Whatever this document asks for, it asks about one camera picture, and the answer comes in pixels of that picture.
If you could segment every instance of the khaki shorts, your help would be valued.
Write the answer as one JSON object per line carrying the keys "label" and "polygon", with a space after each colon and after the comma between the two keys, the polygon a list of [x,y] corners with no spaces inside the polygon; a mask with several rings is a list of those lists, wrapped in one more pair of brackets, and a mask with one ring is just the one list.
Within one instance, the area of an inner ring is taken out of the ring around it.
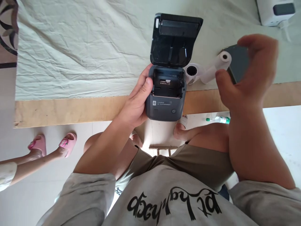
{"label": "khaki shorts", "polygon": [[228,153],[184,144],[170,157],[151,157],[139,148],[129,168],[117,180],[115,192],[120,195],[132,178],[159,165],[188,173],[215,191],[220,191],[234,172]]}

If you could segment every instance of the printer lid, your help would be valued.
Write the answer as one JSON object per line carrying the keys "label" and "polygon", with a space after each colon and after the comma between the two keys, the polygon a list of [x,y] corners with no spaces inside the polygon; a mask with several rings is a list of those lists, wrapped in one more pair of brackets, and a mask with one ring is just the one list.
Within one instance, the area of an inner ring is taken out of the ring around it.
{"label": "printer lid", "polygon": [[203,24],[198,17],[157,13],[154,21],[150,61],[162,67],[185,67]]}

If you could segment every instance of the black phone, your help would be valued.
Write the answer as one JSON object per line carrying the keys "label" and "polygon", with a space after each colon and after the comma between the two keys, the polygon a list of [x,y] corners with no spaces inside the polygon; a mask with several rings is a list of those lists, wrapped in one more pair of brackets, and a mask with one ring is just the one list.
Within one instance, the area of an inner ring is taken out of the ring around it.
{"label": "black phone", "polygon": [[230,67],[228,68],[232,82],[233,84],[239,83],[249,66],[248,48],[233,45],[224,48],[223,51],[227,51],[232,57]]}

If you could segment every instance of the shorts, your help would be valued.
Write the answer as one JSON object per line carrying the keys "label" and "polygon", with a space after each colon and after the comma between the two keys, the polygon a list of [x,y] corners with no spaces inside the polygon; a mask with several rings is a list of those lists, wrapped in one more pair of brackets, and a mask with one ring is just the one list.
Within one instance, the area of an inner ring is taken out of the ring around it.
{"label": "shorts", "polygon": [[0,191],[3,191],[10,185],[16,172],[17,164],[15,162],[0,164]]}
{"label": "shorts", "polygon": [[151,157],[139,148],[126,172],[117,180],[115,192],[120,195],[131,179],[159,165],[188,173],[217,192],[234,172],[229,153],[184,144],[170,157]]}

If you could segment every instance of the wooden table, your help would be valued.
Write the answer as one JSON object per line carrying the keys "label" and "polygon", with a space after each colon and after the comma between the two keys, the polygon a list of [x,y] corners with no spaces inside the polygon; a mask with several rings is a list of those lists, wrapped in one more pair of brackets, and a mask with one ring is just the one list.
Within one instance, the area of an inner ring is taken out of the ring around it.
{"label": "wooden table", "polygon": [[[26,100],[15,102],[15,128],[110,121],[119,113],[127,96]],[[301,82],[273,84],[264,108],[301,105]],[[228,111],[218,89],[186,93],[184,114]]]}

